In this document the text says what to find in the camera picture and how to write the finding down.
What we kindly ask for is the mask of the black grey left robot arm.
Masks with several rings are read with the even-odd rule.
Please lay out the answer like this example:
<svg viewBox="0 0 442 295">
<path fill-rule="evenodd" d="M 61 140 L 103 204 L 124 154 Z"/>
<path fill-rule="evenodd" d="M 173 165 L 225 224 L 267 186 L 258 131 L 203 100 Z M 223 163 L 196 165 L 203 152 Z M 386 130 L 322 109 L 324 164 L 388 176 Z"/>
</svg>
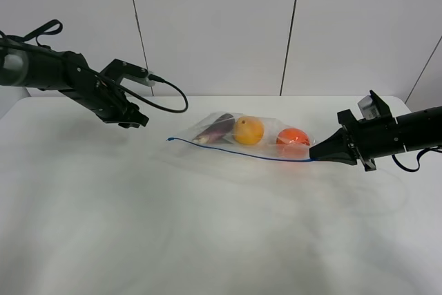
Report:
<svg viewBox="0 0 442 295">
<path fill-rule="evenodd" d="M 126 98 L 123 79 L 146 84 L 148 71 L 114 59 L 101 72 L 92 70 L 85 57 L 72 51 L 28 42 L 42 35 L 57 35 L 63 24 L 53 19 L 23 37 L 1 33 L 1 85 L 58 91 L 93 112 L 98 118 L 123 128 L 146 126 L 148 117 Z"/>
</svg>

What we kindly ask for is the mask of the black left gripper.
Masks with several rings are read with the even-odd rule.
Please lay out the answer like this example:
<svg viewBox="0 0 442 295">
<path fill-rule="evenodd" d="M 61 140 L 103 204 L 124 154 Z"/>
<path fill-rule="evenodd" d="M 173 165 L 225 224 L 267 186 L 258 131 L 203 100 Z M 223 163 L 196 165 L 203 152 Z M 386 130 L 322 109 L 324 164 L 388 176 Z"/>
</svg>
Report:
<svg viewBox="0 0 442 295">
<path fill-rule="evenodd" d="M 95 74 L 83 55 L 66 51 L 61 56 L 65 60 L 68 82 L 68 88 L 61 89 L 61 94 L 92 111 L 105 123 L 118 124 L 125 129 L 148 124 L 149 118 L 118 88 L 123 79 L 140 83 L 146 77 L 146 69 L 114 59 Z"/>
</svg>

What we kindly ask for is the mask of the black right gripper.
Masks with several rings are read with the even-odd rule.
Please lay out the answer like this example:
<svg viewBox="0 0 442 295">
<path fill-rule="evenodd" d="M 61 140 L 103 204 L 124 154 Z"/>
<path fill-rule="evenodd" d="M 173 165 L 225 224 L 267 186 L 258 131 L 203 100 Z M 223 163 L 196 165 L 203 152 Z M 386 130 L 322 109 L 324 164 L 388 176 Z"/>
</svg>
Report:
<svg viewBox="0 0 442 295">
<path fill-rule="evenodd" d="M 370 91 L 369 95 L 376 102 L 380 117 L 357 120 L 350 110 L 339 112 L 338 123 L 342 129 L 309 148 L 312 160 L 355 166 L 357 159 L 366 171 L 374 171 L 376 158 L 401 151 L 398 124 L 389 106 L 374 91 Z"/>
</svg>

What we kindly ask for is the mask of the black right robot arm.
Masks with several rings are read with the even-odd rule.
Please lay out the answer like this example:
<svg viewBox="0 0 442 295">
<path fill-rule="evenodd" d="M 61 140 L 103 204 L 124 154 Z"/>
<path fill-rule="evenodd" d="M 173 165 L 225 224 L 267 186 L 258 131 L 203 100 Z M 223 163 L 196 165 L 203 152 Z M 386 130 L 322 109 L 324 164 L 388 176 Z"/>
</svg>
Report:
<svg viewBox="0 0 442 295">
<path fill-rule="evenodd" d="M 416 161 L 420 162 L 426 153 L 441 152 L 440 106 L 394 117 L 389 106 L 370 91 L 358 107 L 363 116 L 360 120 L 349 109 L 337 114 L 340 128 L 309 149 L 311 160 L 350 166 L 360 161 L 366 171 L 375 171 L 375 159 L 390 156 L 400 169 L 415 173 L 420 164 L 410 169 L 396 156 L 417 151 Z"/>
</svg>

